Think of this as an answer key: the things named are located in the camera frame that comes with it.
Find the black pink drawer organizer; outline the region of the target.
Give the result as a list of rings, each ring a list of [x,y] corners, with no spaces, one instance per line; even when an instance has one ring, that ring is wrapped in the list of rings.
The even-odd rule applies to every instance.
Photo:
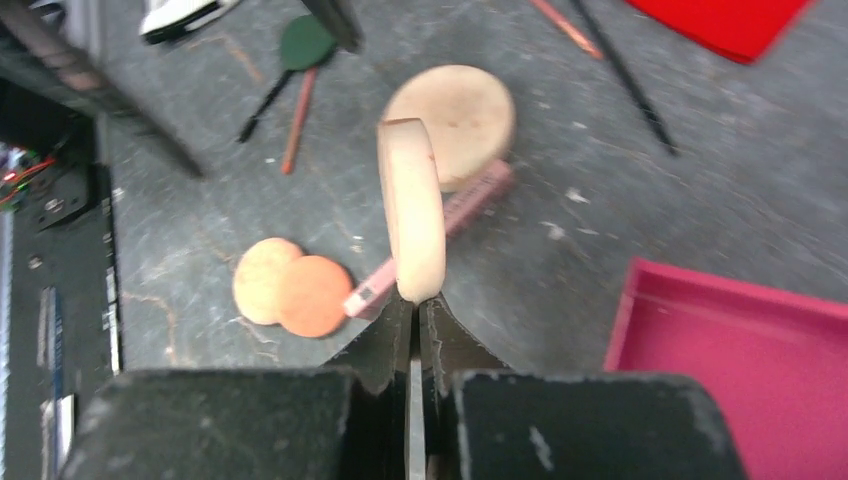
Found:
[[[843,303],[636,258],[604,367],[697,380],[753,479],[847,475]]]

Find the large beige powder puff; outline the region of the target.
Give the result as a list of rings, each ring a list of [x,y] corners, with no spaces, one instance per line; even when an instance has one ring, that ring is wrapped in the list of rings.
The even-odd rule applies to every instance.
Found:
[[[378,168],[396,284],[414,304],[440,292],[446,232],[435,154],[418,118],[377,126]]]

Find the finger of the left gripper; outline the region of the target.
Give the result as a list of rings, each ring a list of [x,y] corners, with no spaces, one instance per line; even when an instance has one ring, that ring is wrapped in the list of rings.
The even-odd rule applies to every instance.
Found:
[[[345,51],[358,53],[363,35],[349,0],[301,0]]]
[[[97,1],[65,1],[60,27],[28,1],[1,3],[1,77],[81,114],[107,116],[193,178],[202,165],[156,115],[102,69],[105,22]]]

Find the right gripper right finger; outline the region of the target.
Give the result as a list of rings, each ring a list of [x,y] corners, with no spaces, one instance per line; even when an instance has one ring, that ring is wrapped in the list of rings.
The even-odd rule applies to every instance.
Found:
[[[429,479],[743,479],[724,416],[676,374],[508,370],[442,298],[418,309]]]

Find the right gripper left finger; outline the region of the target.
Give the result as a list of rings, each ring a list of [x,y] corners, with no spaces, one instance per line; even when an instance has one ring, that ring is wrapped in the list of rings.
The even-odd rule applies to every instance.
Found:
[[[412,310],[397,301],[324,365],[135,370],[81,415],[64,479],[403,479]]]

